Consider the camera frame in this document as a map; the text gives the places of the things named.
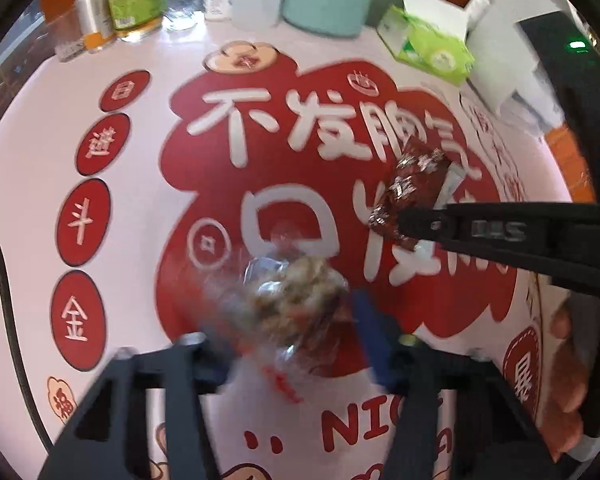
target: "clear plastic bag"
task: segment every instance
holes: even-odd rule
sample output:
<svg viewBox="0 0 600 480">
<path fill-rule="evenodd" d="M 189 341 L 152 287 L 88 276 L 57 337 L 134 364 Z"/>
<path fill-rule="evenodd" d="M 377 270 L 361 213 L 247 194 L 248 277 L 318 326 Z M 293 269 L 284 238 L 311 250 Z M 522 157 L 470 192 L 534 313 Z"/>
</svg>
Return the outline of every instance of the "clear plastic bag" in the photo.
<svg viewBox="0 0 600 480">
<path fill-rule="evenodd" d="M 198 319 L 202 312 L 207 335 L 253 358 L 274 389 L 301 402 L 301 386 L 336 357 L 330 326 L 350 320 L 349 285 L 323 258 L 300 251 L 292 237 L 274 243 L 266 256 L 238 250 L 213 272 L 181 273 L 179 279 L 195 280 L 205 298 L 202 307 L 185 303 L 184 309 L 193 314 L 195 308 Z"/>
</svg>

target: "red snack wrapper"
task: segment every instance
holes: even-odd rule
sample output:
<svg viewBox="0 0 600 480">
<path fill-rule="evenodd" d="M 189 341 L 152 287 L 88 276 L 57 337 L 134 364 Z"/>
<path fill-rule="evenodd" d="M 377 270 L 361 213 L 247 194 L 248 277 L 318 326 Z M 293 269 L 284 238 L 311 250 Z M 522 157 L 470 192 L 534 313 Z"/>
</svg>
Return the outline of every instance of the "red snack wrapper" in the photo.
<svg viewBox="0 0 600 480">
<path fill-rule="evenodd" d="M 369 227 L 413 251 L 418 240 L 398 230 L 398 211 L 406 207 L 442 208 L 464 180 L 464 170 L 439 149 L 431 149 L 415 136 L 404 145 L 402 156 L 385 182 L 386 190 L 371 213 Z"/>
</svg>

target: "screw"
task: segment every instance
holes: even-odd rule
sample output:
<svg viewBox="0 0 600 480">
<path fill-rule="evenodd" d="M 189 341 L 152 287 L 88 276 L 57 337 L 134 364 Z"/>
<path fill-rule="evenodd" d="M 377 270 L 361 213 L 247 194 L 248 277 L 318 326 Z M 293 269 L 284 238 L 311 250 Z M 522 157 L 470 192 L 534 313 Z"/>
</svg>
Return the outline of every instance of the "screw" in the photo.
<svg viewBox="0 0 600 480">
<path fill-rule="evenodd" d="M 489 363 L 492 359 L 487 355 L 487 353 L 482 348 L 471 348 L 467 355 L 473 359 L 474 361 L 478 361 L 479 363 Z"/>
<path fill-rule="evenodd" d="M 202 344 L 205 339 L 206 335 L 204 335 L 202 332 L 191 332 L 183 335 L 178 342 L 185 346 L 197 346 Z"/>
<path fill-rule="evenodd" d="M 400 343 L 403 346 L 416 346 L 418 341 L 419 339 L 413 334 L 402 334 L 398 338 L 398 343 Z"/>
<path fill-rule="evenodd" d="M 113 358 L 118 359 L 120 361 L 124 361 L 127 359 L 131 359 L 137 353 L 138 351 L 136 351 L 135 348 L 131 346 L 123 346 L 122 348 L 118 348 Z"/>
</svg>

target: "table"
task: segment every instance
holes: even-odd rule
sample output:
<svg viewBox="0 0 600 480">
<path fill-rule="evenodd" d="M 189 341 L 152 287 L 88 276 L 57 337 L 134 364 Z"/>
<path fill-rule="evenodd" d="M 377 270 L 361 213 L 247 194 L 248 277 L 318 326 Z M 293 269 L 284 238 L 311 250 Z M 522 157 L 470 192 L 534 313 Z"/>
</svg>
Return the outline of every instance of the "table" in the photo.
<svg viewBox="0 0 600 480">
<path fill-rule="evenodd" d="M 285 222 L 404 330 L 490 355 L 538 414 L 560 292 L 438 247 L 407 253 L 365 226 L 411 134 L 465 167 L 457 202 L 570 201 L 542 140 L 499 123 L 467 85 L 395 62 L 369 29 L 328 40 L 286 24 L 252 34 L 201 23 L 45 62 L 0 122 L 11 297 L 0 298 L 0 449 L 22 478 L 36 477 L 43 442 L 117 348 L 151 351 L 195 329 L 170 289 L 170 258 L 213 269 L 232 248 L 261 254 Z M 226 478 L 375 479 L 400 399 L 372 384 L 352 330 L 330 375 L 307 380 L 293 404 L 241 361 L 205 399 Z M 159 399 L 156 478 L 166 470 Z M 451 407 L 443 395 L 440 479 Z"/>
</svg>

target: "snack package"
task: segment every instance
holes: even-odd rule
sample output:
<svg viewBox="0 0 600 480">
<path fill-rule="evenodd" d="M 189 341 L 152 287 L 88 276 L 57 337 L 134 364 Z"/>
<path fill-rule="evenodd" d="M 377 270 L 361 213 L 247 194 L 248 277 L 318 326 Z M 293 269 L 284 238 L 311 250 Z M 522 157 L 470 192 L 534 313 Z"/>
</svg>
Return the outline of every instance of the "snack package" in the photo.
<svg viewBox="0 0 600 480">
<path fill-rule="evenodd" d="M 440 149 L 431 149 L 415 136 L 404 145 L 402 156 L 379 203 L 369 219 L 373 231 L 413 251 L 418 240 L 398 230 L 398 211 L 406 207 L 440 209 L 458 189 L 466 172 Z"/>
<path fill-rule="evenodd" d="M 387 9 L 377 32 L 396 60 L 456 86 L 466 81 L 474 67 L 474 56 L 464 41 L 396 6 Z"/>
<path fill-rule="evenodd" d="M 271 254 L 253 258 L 237 251 L 221 269 L 197 276 L 207 303 L 203 329 L 253 358 L 287 399 L 302 402 L 300 386 L 335 358 L 338 341 L 330 326 L 347 320 L 349 285 L 327 261 L 302 253 L 288 238 L 275 243 Z"/>
</svg>

